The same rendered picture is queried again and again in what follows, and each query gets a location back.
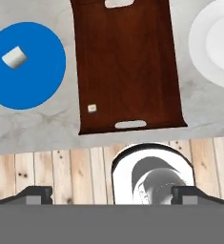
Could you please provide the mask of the white marshmallow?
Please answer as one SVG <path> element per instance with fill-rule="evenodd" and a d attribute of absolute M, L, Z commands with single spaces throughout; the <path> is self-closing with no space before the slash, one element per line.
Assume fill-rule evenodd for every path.
<path fill-rule="evenodd" d="M 10 68 L 17 69 L 27 60 L 27 56 L 19 46 L 8 51 L 2 56 L 2 61 Z"/>

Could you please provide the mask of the blue round plate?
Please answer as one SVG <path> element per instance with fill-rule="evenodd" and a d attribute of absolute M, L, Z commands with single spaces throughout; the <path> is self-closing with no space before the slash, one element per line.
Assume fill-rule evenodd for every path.
<path fill-rule="evenodd" d="M 9 67 L 3 56 L 18 47 L 27 60 Z M 27 110 L 58 90 L 66 70 L 66 54 L 59 37 L 35 22 L 19 22 L 0 30 L 0 105 Z"/>

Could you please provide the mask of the white round plate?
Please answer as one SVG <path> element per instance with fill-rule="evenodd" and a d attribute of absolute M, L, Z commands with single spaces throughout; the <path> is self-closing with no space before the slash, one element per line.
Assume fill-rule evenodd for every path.
<path fill-rule="evenodd" d="M 224 0 L 213 0 L 194 19 L 189 53 L 195 68 L 224 88 Z"/>

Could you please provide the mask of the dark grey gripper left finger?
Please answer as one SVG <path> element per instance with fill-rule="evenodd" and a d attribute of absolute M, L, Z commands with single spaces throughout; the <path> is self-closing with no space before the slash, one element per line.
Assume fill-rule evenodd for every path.
<path fill-rule="evenodd" d="M 51 205 L 52 186 L 28 186 L 17 195 L 0 199 L 9 205 Z"/>

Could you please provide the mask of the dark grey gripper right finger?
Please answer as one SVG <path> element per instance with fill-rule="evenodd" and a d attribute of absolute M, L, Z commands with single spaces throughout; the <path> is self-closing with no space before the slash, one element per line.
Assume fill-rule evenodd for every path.
<path fill-rule="evenodd" d="M 224 205 L 224 200 L 207 195 L 196 186 L 173 186 L 173 205 Z"/>

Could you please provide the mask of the dark brown wooden tray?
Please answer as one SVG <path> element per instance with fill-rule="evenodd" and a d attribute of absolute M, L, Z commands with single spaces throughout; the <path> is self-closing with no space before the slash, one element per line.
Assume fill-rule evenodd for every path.
<path fill-rule="evenodd" d="M 70 0 L 73 12 L 80 133 L 115 132 L 142 120 L 145 129 L 186 125 L 181 109 L 169 0 Z"/>

